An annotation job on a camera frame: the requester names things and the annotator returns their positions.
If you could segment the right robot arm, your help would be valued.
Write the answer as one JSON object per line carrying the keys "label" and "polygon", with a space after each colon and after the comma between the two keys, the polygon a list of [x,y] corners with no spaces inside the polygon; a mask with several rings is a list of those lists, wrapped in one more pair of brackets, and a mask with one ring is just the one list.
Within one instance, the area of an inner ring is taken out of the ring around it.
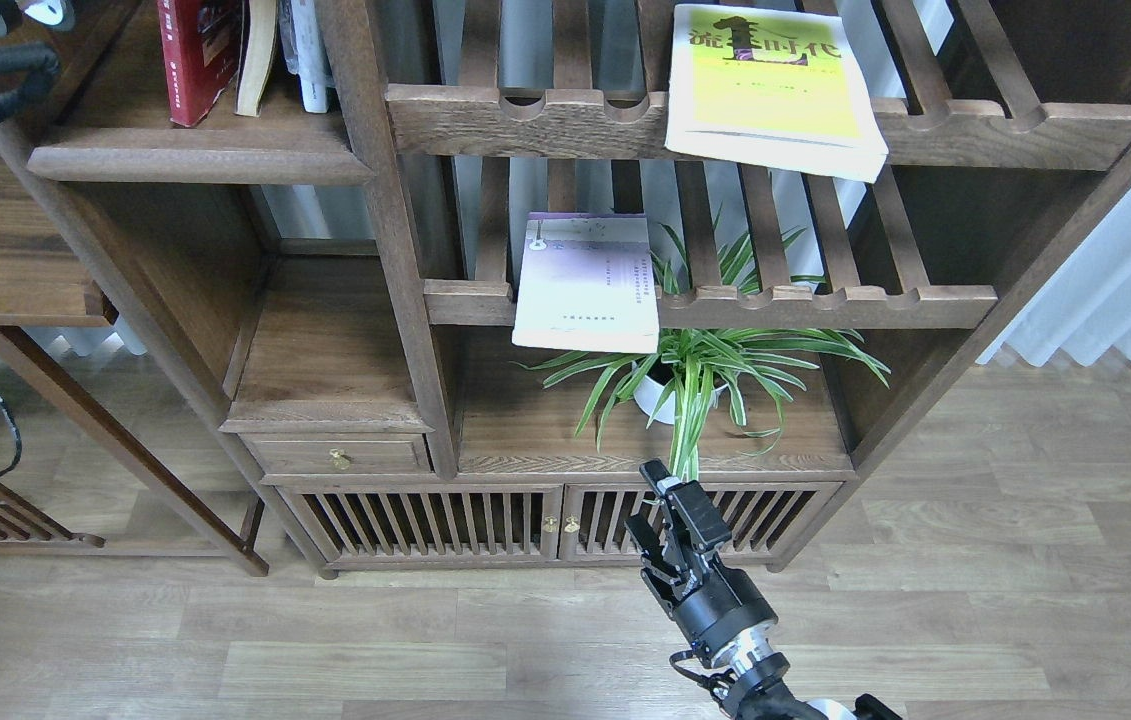
{"label": "right robot arm", "polygon": [[789,663],[766,637],[777,621],[770,602],[745,571],[719,557],[731,539],[720,511],[701,484],[674,477],[658,459],[644,462],[641,474],[664,508],[666,539],[641,517],[625,519],[625,529],[641,548],[644,583],[689,644],[670,656],[674,670],[729,719],[897,719],[872,694],[853,708],[795,697],[784,682]]}

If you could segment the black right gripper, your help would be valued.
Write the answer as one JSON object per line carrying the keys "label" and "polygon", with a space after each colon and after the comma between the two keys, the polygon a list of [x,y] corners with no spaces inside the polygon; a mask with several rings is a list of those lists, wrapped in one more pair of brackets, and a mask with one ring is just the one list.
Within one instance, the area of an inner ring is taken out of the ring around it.
{"label": "black right gripper", "polygon": [[729,541],[731,529],[701,483],[675,477],[661,459],[644,462],[639,472],[664,506],[675,541],[662,546],[639,515],[625,519],[625,532],[641,550],[644,583],[690,653],[707,669],[752,669],[775,654],[766,633],[777,616],[745,571],[722,564],[715,550]]}

